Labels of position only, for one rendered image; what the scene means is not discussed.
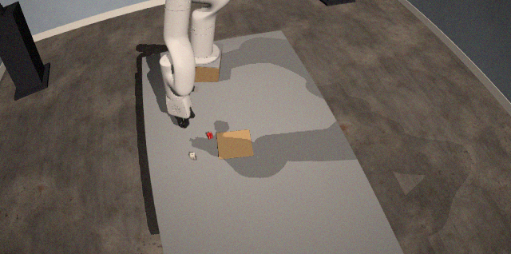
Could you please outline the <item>tan mat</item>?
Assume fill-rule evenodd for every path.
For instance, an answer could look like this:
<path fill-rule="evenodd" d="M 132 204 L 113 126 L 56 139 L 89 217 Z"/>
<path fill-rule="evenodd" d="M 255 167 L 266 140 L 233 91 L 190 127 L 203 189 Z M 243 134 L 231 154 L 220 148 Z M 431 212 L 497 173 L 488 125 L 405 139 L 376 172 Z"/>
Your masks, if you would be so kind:
<path fill-rule="evenodd" d="M 216 133 L 219 159 L 254 156 L 249 129 Z"/>

